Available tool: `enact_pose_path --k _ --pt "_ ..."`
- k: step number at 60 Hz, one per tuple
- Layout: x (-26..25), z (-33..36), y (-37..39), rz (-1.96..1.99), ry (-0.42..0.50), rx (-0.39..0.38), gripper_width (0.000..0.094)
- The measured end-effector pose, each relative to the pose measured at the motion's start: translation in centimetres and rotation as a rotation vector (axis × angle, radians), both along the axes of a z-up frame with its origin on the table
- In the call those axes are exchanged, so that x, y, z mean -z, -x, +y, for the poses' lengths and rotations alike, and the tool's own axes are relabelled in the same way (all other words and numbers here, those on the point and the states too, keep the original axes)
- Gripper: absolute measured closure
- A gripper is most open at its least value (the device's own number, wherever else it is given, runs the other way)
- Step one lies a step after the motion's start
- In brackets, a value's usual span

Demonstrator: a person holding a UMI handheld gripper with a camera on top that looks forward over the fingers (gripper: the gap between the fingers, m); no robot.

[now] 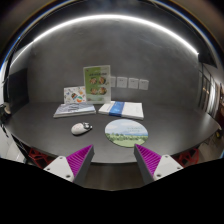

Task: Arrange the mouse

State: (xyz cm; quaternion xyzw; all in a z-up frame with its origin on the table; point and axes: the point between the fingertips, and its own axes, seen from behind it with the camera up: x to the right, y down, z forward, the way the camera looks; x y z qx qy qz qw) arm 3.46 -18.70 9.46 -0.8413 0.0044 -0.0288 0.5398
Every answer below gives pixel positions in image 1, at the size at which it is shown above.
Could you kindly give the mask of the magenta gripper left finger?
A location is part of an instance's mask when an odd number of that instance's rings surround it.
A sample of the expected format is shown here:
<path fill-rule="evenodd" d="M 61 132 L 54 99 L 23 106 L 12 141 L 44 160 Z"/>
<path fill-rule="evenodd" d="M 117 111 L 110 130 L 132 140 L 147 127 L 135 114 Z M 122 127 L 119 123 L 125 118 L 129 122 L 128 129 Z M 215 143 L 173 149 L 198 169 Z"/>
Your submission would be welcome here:
<path fill-rule="evenodd" d="M 73 183 L 83 183 L 94 156 L 94 146 L 86 146 L 71 155 L 58 156 L 45 171 Z"/>

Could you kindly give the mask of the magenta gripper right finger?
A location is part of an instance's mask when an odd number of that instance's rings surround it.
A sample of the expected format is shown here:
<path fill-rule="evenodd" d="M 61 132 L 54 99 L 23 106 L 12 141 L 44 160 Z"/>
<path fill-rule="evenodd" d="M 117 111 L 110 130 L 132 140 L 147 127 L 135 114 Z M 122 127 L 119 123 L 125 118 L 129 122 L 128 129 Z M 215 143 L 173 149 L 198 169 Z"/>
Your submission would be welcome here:
<path fill-rule="evenodd" d="M 170 155 L 159 155 L 141 145 L 134 145 L 136 157 L 143 181 L 152 183 L 182 169 Z"/>

